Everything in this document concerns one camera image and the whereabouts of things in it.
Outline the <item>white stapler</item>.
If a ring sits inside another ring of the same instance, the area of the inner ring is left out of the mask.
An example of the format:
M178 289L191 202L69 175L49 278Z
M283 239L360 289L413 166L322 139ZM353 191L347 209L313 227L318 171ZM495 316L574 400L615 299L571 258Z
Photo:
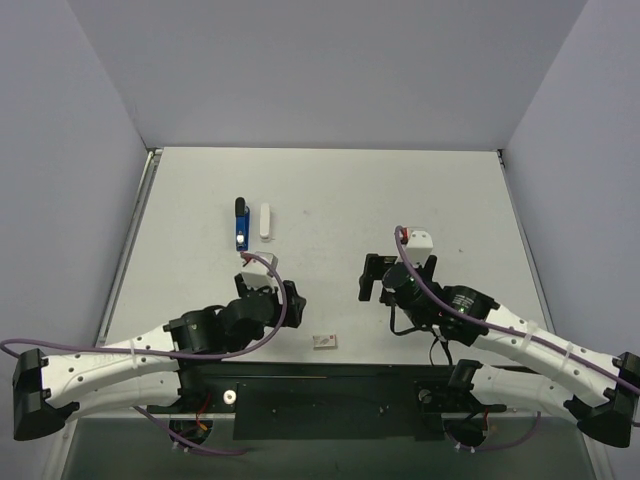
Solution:
M269 242L272 237L272 212L269 203L262 203L259 214L259 236L264 242Z

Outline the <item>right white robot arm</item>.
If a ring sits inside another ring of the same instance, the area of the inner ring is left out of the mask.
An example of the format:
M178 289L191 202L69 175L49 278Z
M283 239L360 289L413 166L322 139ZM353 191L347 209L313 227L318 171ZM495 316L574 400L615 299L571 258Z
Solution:
M478 403L538 410L574 423L602 444L629 447L638 426L637 355L589 350L470 287L442 287L433 279L436 263L436 256L430 256L425 265L408 268L396 256L369 253L358 298L370 301L373 285L379 282L380 302L405 314L409 333L429 332L442 345L457 342L522 366L522 371L513 372L459 361L446 386L453 406L468 409Z

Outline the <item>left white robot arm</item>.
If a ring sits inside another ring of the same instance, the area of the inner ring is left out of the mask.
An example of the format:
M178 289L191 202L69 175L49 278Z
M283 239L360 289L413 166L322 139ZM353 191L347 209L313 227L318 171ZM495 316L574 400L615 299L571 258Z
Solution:
M237 299L193 310L127 341L47 355L20 353L12 378L13 437L30 441L108 407L137 403L177 405L192 412L206 397L204 384L180 371L251 353L282 327L297 328L307 301L291 280L249 286L237 276Z

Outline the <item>staple box with label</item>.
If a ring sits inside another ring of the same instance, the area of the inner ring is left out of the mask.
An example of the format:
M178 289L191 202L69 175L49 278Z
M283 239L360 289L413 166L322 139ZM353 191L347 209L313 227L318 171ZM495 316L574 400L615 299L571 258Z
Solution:
M335 349L337 347L337 337L334 334L314 335L313 348L316 350Z

